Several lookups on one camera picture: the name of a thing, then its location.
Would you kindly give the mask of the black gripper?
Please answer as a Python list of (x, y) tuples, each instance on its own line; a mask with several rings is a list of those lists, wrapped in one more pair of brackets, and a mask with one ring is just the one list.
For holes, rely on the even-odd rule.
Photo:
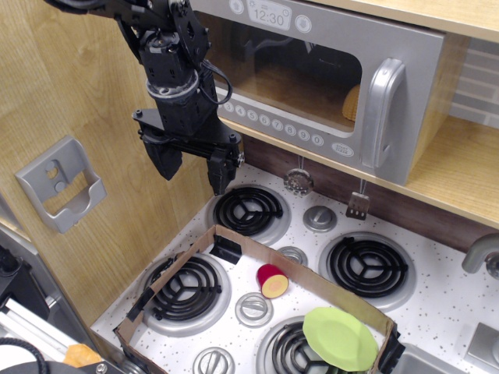
[(131, 48), (147, 74), (147, 92), (156, 107), (138, 110), (140, 138), (159, 174), (170, 181), (190, 153), (207, 160), (216, 196), (225, 194), (244, 156), (240, 136), (224, 125), (217, 111), (214, 75), (206, 59), (211, 43), (204, 30), (136, 30)]

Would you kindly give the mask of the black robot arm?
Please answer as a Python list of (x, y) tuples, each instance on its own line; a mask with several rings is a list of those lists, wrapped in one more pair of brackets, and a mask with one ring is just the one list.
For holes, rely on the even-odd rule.
[(160, 175), (170, 180), (189, 153), (207, 161), (208, 179), (216, 196), (225, 194), (244, 161), (240, 135), (218, 117), (227, 102), (218, 99), (215, 76), (224, 73), (206, 58), (209, 30), (188, 1), (51, 1), (76, 15), (113, 19), (147, 74), (154, 109), (133, 118), (146, 152)]

